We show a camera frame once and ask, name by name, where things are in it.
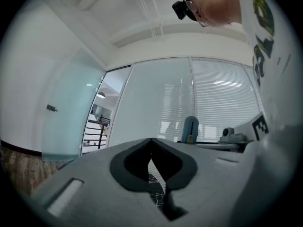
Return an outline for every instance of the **ceiling light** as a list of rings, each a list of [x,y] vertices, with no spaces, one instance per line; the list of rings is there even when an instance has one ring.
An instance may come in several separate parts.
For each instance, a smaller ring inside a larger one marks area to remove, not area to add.
[[[240,83],[233,83],[233,82],[228,82],[228,81],[215,81],[214,84],[231,86],[231,87],[241,87],[242,86],[242,84],[240,84]]]
[[[102,93],[102,92],[99,92],[99,93],[97,94],[97,96],[98,96],[98,97],[101,97],[101,98],[105,98],[105,94]]]

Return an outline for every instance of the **railing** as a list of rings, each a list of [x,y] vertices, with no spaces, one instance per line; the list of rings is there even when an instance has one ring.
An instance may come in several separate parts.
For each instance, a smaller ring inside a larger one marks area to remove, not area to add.
[[[107,127],[110,124],[110,119],[101,117],[99,121],[95,121],[95,120],[89,120],[89,123],[95,123],[101,126],[101,129],[98,128],[91,128],[91,127],[86,127],[86,129],[91,129],[91,130],[99,130],[101,131],[99,134],[90,134],[90,133],[85,133],[85,135],[99,135],[99,139],[95,140],[95,139],[85,139],[84,141],[90,142],[90,141],[98,141],[98,144],[96,145],[84,145],[83,147],[91,147],[91,146],[98,146],[98,149],[100,149],[100,146],[104,146],[105,144],[101,144],[102,141],[106,141],[102,139],[102,136],[105,135],[103,134],[104,132],[104,128]]]

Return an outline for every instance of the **blue object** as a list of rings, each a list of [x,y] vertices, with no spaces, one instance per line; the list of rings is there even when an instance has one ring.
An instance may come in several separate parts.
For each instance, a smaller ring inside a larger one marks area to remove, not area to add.
[[[181,143],[195,144],[198,137],[199,120],[195,116],[189,116],[184,121]]]

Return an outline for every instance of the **graphic print on shirt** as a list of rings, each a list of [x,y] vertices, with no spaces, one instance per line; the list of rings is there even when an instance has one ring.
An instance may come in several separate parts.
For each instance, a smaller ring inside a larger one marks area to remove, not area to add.
[[[253,0],[253,8],[254,13],[256,14],[256,17],[258,19],[259,25],[269,33],[269,37],[266,38],[264,41],[260,40],[256,35],[258,44],[254,47],[254,55],[256,57],[256,62],[253,63],[253,69],[255,72],[255,80],[257,81],[260,87],[260,78],[264,77],[265,75],[266,65],[262,51],[267,55],[268,58],[271,57],[274,45],[274,39],[272,36],[275,35],[275,23],[273,14],[265,0]]]

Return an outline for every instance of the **eyeglasses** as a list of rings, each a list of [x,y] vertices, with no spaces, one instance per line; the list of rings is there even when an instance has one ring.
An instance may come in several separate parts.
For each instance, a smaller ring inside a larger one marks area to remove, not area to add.
[[[188,0],[184,0],[187,8],[193,13],[196,14],[197,13],[197,9],[195,8],[194,4],[191,1]],[[196,17],[197,22],[202,26],[202,27],[207,27],[208,24],[201,18],[201,17]]]

